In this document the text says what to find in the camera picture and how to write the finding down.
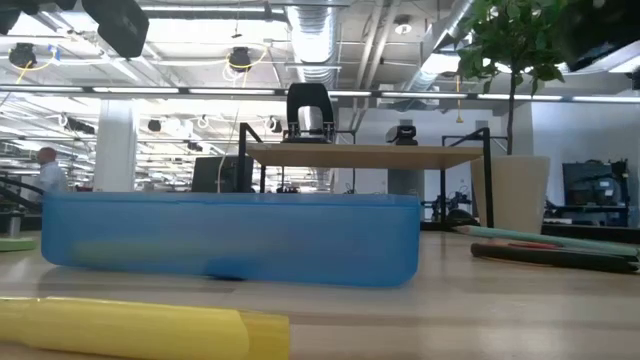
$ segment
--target wooden shelf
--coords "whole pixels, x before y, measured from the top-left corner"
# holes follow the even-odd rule
[[[481,157],[482,148],[250,143],[247,153],[266,166],[440,170]]]

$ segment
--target computer monitor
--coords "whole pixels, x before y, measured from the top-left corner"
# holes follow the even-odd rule
[[[222,157],[202,157],[196,159],[196,165],[193,170],[192,192],[218,192],[218,168],[220,167]],[[245,157],[245,175],[244,188],[236,189],[238,168],[238,157],[227,156],[224,159],[222,173],[220,176],[220,192],[248,192],[251,189],[251,178],[253,175],[253,158]]]

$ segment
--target potted plant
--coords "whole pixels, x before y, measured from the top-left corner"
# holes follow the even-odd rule
[[[472,43],[458,50],[458,74],[465,79],[486,80],[484,92],[502,72],[509,73],[507,154],[513,153],[513,122],[517,87],[531,77],[531,95],[539,81],[564,82],[557,64],[560,53],[553,46],[556,20],[568,0],[476,0],[470,17],[462,20],[462,34]],[[484,218],[484,171],[472,163],[478,211]],[[508,156],[492,159],[494,219],[496,227],[539,232],[549,174],[549,159]]]

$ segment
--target white column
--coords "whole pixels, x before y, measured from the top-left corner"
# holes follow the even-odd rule
[[[138,114],[132,101],[102,101],[94,191],[134,190],[138,123]]]

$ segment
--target desk surface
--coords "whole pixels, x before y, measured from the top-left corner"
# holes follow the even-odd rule
[[[481,157],[482,148],[249,143],[247,153],[265,166],[439,170]]]
[[[474,259],[460,235],[424,233],[421,269],[375,290],[56,268],[38,252],[0,254],[0,296],[74,296],[281,313],[291,358],[640,358],[640,279]],[[87,360],[0,344],[3,360]]]

